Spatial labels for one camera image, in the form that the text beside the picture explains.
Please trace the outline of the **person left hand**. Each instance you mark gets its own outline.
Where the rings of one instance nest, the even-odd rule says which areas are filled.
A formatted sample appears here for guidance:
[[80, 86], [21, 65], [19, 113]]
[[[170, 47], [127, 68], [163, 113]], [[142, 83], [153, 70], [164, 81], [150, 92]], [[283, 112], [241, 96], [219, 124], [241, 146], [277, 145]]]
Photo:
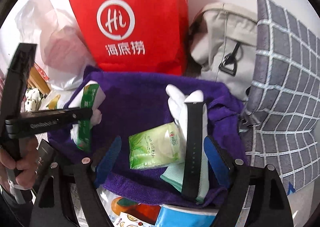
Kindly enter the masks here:
[[16, 183], [25, 190], [31, 189], [37, 178], [36, 170], [39, 161], [37, 138], [35, 136], [25, 138], [22, 139], [22, 143], [25, 144], [25, 156], [19, 161], [12, 159], [6, 150], [1, 148], [1, 186], [7, 192], [10, 192], [7, 169], [18, 169], [22, 171], [16, 177]]

